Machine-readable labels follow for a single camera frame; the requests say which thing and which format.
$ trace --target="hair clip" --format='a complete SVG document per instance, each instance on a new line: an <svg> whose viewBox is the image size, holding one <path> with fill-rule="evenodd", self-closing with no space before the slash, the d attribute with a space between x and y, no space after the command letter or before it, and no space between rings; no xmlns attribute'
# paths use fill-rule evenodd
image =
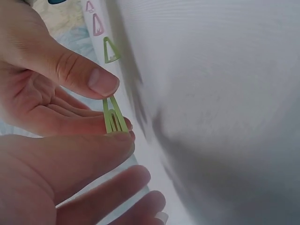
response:
<svg viewBox="0 0 300 225"><path fill-rule="evenodd" d="M103 99L103 113L105 120L106 132L129 132L125 119L121 113L121 110L118 106L116 98L111 96L110 101L112 103L113 109L109 109L108 107L108 99Z"/></svg>

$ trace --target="fingernail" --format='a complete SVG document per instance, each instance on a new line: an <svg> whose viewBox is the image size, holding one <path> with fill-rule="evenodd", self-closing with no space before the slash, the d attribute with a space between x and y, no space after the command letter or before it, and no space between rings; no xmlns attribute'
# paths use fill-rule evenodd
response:
<svg viewBox="0 0 300 225"><path fill-rule="evenodd" d="M119 142L128 142L132 140L130 133L127 132L115 132L109 133L108 136L114 137Z"/></svg>
<svg viewBox="0 0 300 225"><path fill-rule="evenodd" d="M165 212L158 212L155 218L160 219L164 224L166 224L169 216Z"/></svg>
<svg viewBox="0 0 300 225"><path fill-rule="evenodd" d="M119 87L119 79L107 71L94 69L90 75L88 86L103 97L112 95Z"/></svg>

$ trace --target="finger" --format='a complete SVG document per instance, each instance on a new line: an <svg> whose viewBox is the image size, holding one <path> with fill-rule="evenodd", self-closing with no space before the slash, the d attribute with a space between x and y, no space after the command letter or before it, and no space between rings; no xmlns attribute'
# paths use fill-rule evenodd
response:
<svg viewBox="0 0 300 225"><path fill-rule="evenodd" d="M79 117L77 114L69 111L69 110L66 110L62 107L60 107L59 105L54 105L54 104L50 104L48 105L48 108L49 109L52 109L53 111L59 113L60 115L63 115L63 116L67 116L67 117Z"/></svg>
<svg viewBox="0 0 300 225"><path fill-rule="evenodd" d="M134 196L150 181L143 166L133 166L57 210L57 225L93 225Z"/></svg>
<svg viewBox="0 0 300 225"><path fill-rule="evenodd" d="M164 207L165 197L158 191L152 191L109 225L141 225L145 223L152 225L150 222L157 223L157 220L153 218Z"/></svg>
<svg viewBox="0 0 300 225"><path fill-rule="evenodd" d="M53 105L58 105L78 116L82 116L82 117L95 117L95 116L102 116L103 112L97 112L97 111L92 111L92 110L86 110L86 109L79 109L79 108L75 108L73 106L71 106L69 103L65 102L64 100L58 98L58 97L54 97L51 100L51 104Z"/></svg>
<svg viewBox="0 0 300 225"><path fill-rule="evenodd" d="M61 87L57 87L55 89L55 96L64 100L65 102L67 102L68 104L70 104L71 106L73 106L75 108L87 109L87 110L90 109L87 105L85 105L84 103L82 103L81 101L79 101L78 99L73 97L72 95L68 94Z"/></svg>
<svg viewBox="0 0 300 225"><path fill-rule="evenodd" d="M104 117L103 112L97 112L97 111L85 110L85 109L77 109L77 108L72 107L71 105L69 105L65 101L63 101L59 98L56 98L56 97L51 100L51 104L58 105L61 108L64 108L67 111L72 112L72 113L67 113L65 111L61 111L61 110L59 111L58 109L54 108L56 112L58 112L60 114L63 114L63 115L66 115L68 117L72 117L72 115L73 116L78 115L78 116L81 116L81 117L96 117L96 116L101 116L101 118ZM132 128L133 128L133 125L131 124L130 120L127 119L126 117L124 118L124 120L125 120L125 123L127 125L128 130L131 131Z"/></svg>
<svg viewBox="0 0 300 225"><path fill-rule="evenodd" d="M70 118L42 105L23 116L22 128L40 136L106 134L103 116Z"/></svg>
<svg viewBox="0 0 300 225"><path fill-rule="evenodd" d="M88 98L102 99L114 94L119 87L119 79L93 61L63 47L50 35L35 41L34 48L21 52L22 67L48 77L56 84L64 86Z"/></svg>
<svg viewBox="0 0 300 225"><path fill-rule="evenodd" d="M128 133L27 138L13 153L52 190L58 204L133 154Z"/></svg>

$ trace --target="triangle hair clip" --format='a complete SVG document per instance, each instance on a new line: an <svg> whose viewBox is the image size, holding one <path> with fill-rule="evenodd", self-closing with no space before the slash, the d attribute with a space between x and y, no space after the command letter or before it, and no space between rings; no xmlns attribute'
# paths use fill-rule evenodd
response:
<svg viewBox="0 0 300 225"><path fill-rule="evenodd" d="M103 113L104 113L106 132L107 133L112 133L117 131L129 132L125 119L116 101L116 98L114 96L111 96L110 101L112 103L113 109L109 109L108 99L103 99Z"/></svg>

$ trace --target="hand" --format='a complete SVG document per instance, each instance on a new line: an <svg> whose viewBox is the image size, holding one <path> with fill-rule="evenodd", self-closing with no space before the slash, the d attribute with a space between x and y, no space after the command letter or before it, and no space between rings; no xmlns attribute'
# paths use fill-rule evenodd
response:
<svg viewBox="0 0 300 225"><path fill-rule="evenodd" d="M129 134L114 136L0 137L0 224L95 225L150 180L133 166L97 188L56 208L133 154ZM161 225L165 206L150 192L109 225Z"/></svg>
<svg viewBox="0 0 300 225"><path fill-rule="evenodd" d="M90 110L60 85L102 99L117 90L119 80L58 44L31 7L20 0L1 0L2 119L41 136L105 133L102 112Z"/></svg>

